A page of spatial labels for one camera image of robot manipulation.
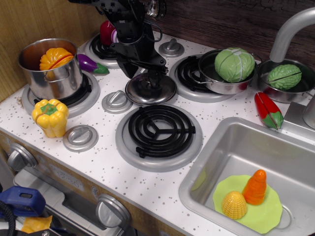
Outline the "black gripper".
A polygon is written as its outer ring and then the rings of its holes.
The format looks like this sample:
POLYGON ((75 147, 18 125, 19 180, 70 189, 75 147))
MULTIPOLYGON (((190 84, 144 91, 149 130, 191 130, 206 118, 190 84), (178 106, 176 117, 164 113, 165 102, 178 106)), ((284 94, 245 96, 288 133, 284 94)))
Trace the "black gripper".
POLYGON ((148 79, 152 88, 158 88, 163 74, 166 74, 166 60, 155 50, 153 34, 144 34, 131 43, 113 43, 110 48, 116 52, 117 63, 125 75, 132 79, 138 68, 148 70, 148 79))

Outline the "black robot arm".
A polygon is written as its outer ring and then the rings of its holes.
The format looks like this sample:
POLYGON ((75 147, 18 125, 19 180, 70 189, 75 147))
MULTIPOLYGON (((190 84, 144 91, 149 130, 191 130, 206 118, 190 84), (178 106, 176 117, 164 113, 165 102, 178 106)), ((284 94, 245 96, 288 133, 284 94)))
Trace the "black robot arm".
POLYGON ((146 19, 148 10, 139 0, 71 0, 71 3, 94 6, 98 12, 105 15, 115 27, 117 43, 110 48, 116 52, 120 69, 133 78, 138 68, 148 70, 151 86, 158 87, 166 75, 166 60, 155 50, 155 44, 162 40, 155 39, 153 27, 159 26, 146 19))

